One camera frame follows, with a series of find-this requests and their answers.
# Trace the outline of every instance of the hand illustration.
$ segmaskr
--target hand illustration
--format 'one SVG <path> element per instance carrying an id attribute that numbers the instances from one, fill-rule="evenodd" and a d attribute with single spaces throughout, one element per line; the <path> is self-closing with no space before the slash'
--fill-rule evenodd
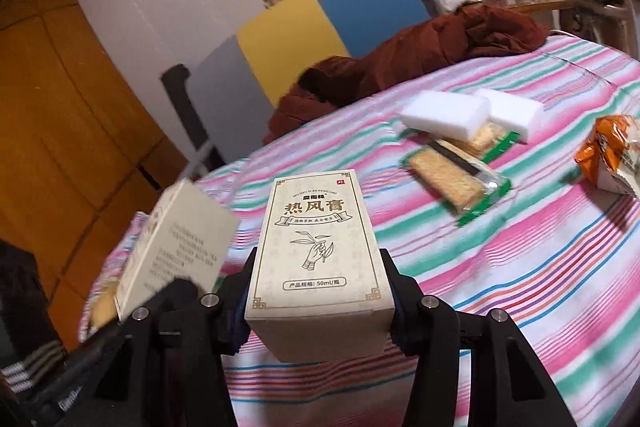
<path id="1" fill-rule="evenodd" d="M 334 251 L 334 244 L 332 243 L 327 248 L 326 241 L 320 240 L 316 241 L 316 239 L 321 239 L 323 237 L 330 237 L 329 235 L 318 235 L 315 238 L 308 232 L 297 232 L 302 235 L 306 235 L 308 239 L 297 239 L 295 241 L 291 241 L 292 243 L 300 243 L 302 245 L 313 245 L 309 249 L 309 253 L 306 255 L 305 262 L 302 264 L 302 267 L 305 270 L 313 270 L 316 268 L 316 261 L 322 258 L 322 262 L 329 257 Z"/>

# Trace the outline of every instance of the brown cloth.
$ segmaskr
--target brown cloth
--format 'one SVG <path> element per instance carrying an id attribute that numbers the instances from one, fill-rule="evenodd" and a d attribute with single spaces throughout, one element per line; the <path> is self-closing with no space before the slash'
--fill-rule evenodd
<path id="1" fill-rule="evenodd" d="M 278 102 L 269 143 L 307 122 L 389 87 L 475 57 L 533 51 L 549 30 L 528 15 L 466 6 L 399 31 L 363 58 L 331 57 L 306 70 Z"/>

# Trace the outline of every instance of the sponge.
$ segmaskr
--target sponge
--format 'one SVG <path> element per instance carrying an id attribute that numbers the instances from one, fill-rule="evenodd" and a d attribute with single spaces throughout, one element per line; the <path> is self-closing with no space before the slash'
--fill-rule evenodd
<path id="1" fill-rule="evenodd" d="M 407 127 L 471 141 L 489 117 L 489 101 L 456 92 L 423 91 L 400 112 Z"/>
<path id="2" fill-rule="evenodd" d="M 507 131 L 520 133 L 521 142 L 531 140 L 542 123 L 545 106 L 540 102 L 484 87 L 475 94 L 490 102 L 490 120 Z"/>

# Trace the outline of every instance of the yellow panel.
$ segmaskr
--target yellow panel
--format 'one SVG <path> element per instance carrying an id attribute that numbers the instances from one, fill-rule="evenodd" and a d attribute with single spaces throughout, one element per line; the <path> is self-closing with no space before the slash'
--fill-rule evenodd
<path id="1" fill-rule="evenodd" d="M 317 0 L 284 0 L 238 31 L 238 44 L 275 106 L 316 62 L 349 57 Z"/>

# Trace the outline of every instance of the white box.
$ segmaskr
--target white box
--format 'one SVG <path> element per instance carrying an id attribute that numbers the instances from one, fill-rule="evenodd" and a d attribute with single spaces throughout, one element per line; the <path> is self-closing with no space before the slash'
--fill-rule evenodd
<path id="1" fill-rule="evenodd" d="M 484 98 L 446 91 L 422 91 L 400 112 L 405 126 L 469 142 L 486 123 L 489 103 Z"/>
<path id="2" fill-rule="evenodd" d="M 127 261 L 114 297 L 120 320 L 173 279 L 210 293 L 240 219 L 187 179 L 164 191 Z"/>
<path id="3" fill-rule="evenodd" d="M 536 100 L 484 87 L 475 95 L 490 102 L 490 120 L 507 131 L 520 133 L 521 142 L 530 141 L 542 123 L 545 106 Z"/>
<path id="4" fill-rule="evenodd" d="M 353 170 L 276 178 L 247 323 L 281 362 L 382 353 L 394 300 Z"/>

